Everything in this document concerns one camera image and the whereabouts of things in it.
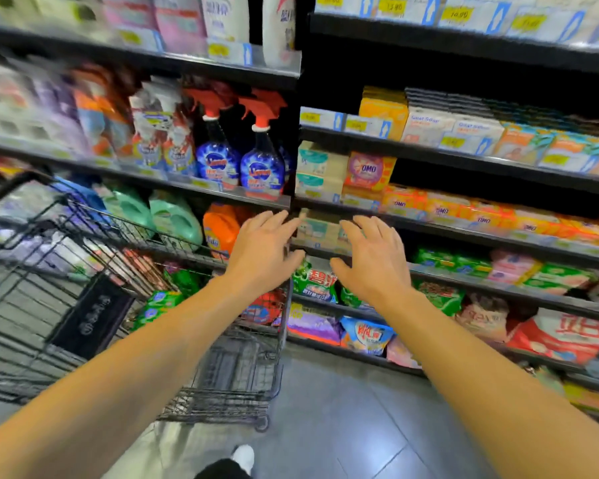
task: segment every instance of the white sneaker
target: white sneaker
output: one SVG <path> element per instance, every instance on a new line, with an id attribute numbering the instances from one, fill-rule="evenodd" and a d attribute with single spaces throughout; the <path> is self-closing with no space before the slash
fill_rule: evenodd
<path id="1" fill-rule="evenodd" d="M 245 473 L 251 475 L 253 465 L 256 463 L 256 452 L 250 445 L 240 445 L 233 452 L 231 459 L 237 462 Z"/>

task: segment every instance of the forearm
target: forearm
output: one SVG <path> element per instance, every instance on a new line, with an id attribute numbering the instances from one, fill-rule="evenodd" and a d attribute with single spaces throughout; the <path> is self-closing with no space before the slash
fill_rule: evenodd
<path id="1" fill-rule="evenodd" d="M 503 479 L 599 478 L 599 424 L 443 315 L 423 294 L 413 290 L 378 311 Z M 564 456 L 565 450 L 577 453 Z"/>
<path id="2" fill-rule="evenodd" d="M 0 478 L 99 478 L 190 380 L 252 301 L 215 278 L 67 375 L 0 427 Z"/>

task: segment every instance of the cart wheel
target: cart wheel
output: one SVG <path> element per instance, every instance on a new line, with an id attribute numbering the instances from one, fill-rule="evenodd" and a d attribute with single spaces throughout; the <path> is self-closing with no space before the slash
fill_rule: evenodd
<path id="1" fill-rule="evenodd" d="M 259 417 L 256 420 L 256 432 L 265 432 L 268 430 L 268 426 L 269 426 L 268 415 Z"/>

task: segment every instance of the shopping cart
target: shopping cart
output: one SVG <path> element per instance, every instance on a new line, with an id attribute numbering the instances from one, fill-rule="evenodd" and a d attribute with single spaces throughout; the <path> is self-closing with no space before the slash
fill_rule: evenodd
<path id="1" fill-rule="evenodd" d="M 205 246 L 98 211 L 75 192 L 13 218 L 13 195 L 41 184 L 55 183 L 27 173 L 0 186 L 0 400 L 18 404 L 127 336 L 155 290 L 177 290 L 174 269 L 208 280 L 227 265 Z M 158 419 L 266 430 L 291 292 L 285 283 L 259 303 L 276 310 L 278 326 L 256 324 L 258 306 L 245 310 Z"/>

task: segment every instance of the white shampoo bottle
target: white shampoo bottle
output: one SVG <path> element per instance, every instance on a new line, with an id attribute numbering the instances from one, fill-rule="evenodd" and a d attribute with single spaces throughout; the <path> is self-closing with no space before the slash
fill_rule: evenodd
<path id="1" fill-rule="evenodd" d="M 202 0 L 206 36 L 248 43 L 248 0 Z"/>
<path id="2" fill-rule="evenodd" d="M 269 67 L 288 67 L 295 50 L 295 0 L 264 0 L 262 45 Z"/>

